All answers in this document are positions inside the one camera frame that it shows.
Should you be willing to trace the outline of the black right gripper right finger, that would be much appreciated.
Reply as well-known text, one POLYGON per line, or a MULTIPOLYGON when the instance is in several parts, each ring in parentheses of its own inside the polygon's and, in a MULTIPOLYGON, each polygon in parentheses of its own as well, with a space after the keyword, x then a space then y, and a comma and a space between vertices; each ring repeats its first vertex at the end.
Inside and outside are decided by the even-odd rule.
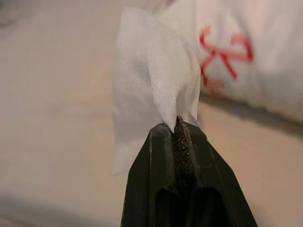
POLYGON ((205 134, 180 116, 174 162, 182 227, 258 227, 232 169, 205 134))

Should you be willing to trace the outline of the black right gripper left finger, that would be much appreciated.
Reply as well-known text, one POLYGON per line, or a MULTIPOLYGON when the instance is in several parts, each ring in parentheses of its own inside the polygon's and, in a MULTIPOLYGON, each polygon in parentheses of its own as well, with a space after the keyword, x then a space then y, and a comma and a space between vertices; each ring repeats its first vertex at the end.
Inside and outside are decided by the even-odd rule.
POLYGON ((127 178, 120 227, 187 227, 187 130, 152 128, 127 178))

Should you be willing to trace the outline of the white paper tissue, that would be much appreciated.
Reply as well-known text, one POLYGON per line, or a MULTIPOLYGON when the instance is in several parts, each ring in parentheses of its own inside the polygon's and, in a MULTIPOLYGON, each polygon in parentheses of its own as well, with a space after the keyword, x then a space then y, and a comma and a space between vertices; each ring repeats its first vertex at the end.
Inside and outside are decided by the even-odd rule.
POLYGON ((114 173, 129 170, 154 126, 198 125, 200 67, 192 48, 138 8, 121 15, 113 76, 114 173))

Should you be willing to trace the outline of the cream cartoon print blanket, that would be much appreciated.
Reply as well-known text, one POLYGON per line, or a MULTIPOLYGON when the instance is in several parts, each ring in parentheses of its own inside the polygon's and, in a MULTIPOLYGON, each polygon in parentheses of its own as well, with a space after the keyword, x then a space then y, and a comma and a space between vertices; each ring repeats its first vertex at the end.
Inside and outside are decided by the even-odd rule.
POLYGON ((202 92, 303 123, 303 0, 175 0, 159 17, 194 47, 202 92))

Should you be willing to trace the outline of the beige bed mattress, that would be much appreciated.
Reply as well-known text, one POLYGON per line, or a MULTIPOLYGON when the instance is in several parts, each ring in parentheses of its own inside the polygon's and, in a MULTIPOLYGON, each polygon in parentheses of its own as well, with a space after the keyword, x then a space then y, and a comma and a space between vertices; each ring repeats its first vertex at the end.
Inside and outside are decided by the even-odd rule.
MULTIPOLYGON (((17 0, 0 12, 1 218, 119 227, 112 65, 121 0, 17 0)), ((303 127, 205 97, 200 120, 258 227, 303 227, 303 127)))

